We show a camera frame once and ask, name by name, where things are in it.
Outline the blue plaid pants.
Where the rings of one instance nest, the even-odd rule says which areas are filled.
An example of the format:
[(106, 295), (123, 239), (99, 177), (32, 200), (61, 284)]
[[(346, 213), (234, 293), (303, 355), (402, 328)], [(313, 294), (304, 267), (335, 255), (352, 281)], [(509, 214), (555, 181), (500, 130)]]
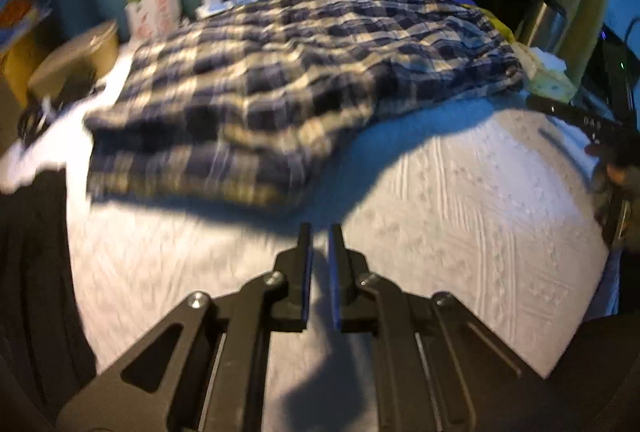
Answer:
[(86, 115), (93, 196), (298, 204), (371, 123), (512, 88), (481, 10), (449, 0), (260, 0), (141, 44)]

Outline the tissue pack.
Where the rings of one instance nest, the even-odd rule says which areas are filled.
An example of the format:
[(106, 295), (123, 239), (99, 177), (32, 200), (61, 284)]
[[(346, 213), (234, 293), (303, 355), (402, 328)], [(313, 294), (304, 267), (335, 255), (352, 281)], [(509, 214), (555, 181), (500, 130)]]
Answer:
[(567, 77), (563, 59), (521, 42), (512, 43), (512, 48), (526, 73), (524, 88), (527, 92), (563, 104), (574, 98), (578, 87)]

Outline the snack chip bag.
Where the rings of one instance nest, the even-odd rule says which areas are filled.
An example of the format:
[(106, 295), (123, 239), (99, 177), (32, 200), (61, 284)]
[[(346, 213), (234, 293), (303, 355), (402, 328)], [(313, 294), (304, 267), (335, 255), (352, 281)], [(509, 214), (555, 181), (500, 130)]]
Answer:
[(38, 0), (1, 0), (1, 54), (6, 54), (25, 36), (51, 45), (54, 39), (52, 10)]

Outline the brown lidded plastic box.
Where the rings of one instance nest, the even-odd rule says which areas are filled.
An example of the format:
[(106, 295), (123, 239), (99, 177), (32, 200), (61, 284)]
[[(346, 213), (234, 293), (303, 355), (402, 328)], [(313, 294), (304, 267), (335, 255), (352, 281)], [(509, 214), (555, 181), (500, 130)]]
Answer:
[(38, 98), (55, 96), (71, 77), (88, 72), (101, 79), (118, 59), (117, 22), (102, 22), (56, 48), (34, 71), (27, 91)]

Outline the steel kettle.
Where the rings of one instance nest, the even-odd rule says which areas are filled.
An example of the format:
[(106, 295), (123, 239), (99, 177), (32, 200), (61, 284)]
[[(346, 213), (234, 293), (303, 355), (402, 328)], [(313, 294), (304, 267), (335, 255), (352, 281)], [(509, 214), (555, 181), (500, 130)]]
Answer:
[(561, 4), (540, 0), (524, 20), (518, 40), (529, 48), (554, 53), (566, 23), (566, 10)]

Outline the white power strip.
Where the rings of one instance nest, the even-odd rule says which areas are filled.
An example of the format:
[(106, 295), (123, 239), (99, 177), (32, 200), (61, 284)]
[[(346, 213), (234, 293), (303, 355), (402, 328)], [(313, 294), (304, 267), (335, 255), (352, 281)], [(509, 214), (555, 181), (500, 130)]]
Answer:
[(226, 10), (231, 10), (233, 7), (252, 4), (257, 1), (258, 0), (227, 0), (215, 5), (201, 5), (195, 9), (195, 17), (197, 20), (204, 20), (221, 14)]

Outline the yellow cloth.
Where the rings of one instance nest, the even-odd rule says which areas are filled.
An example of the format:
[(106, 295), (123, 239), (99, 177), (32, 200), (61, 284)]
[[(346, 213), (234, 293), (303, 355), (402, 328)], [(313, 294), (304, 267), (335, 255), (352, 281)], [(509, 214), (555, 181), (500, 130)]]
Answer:
[(498, 33), (500, 33), (509, 43), (516, 41), (512, 30), (496, 15), (492, 14), (490, 10), (477, 6), (473, 1), (458, 0), (458, 3), (466, 8), (470, 8), (471, 10), (479, 10), (489, 19), (491, 25), (496, 28)]

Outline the white textured table cloth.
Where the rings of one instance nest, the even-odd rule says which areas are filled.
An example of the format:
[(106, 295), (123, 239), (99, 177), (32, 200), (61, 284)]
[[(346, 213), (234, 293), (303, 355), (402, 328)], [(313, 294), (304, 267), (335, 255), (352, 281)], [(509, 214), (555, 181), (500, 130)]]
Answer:
[(63, 173), (73, 285), (100, 366), (189, 292), (225, 293), (265, 270), (309, 223), (311, 327), (274, 342), (266, 430), (374, 428), (371, 394), (355, 388), (361, 365), (334, 353), (326, 334), (333, 224), (376, 272), (424, 296), (452, 292), (538, 374), (552, 371), (608, 252), (593, 217), (584, 137), (528, 110), (523, 80), (371, 123), (334, 152), (298, 204), (93, 196), (85, 118), (117, 100), (134, 52), (116, 62), (101, 94), (1, 158), (4, 190), (44, 170)]

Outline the green white milk carton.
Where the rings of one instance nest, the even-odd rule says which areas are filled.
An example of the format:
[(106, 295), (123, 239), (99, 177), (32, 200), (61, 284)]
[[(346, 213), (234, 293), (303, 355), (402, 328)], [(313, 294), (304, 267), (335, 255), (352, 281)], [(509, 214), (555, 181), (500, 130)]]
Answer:
[(166, 36), (180, 26), (180, 0), (125, 0), (130, 38), (146, 41)]

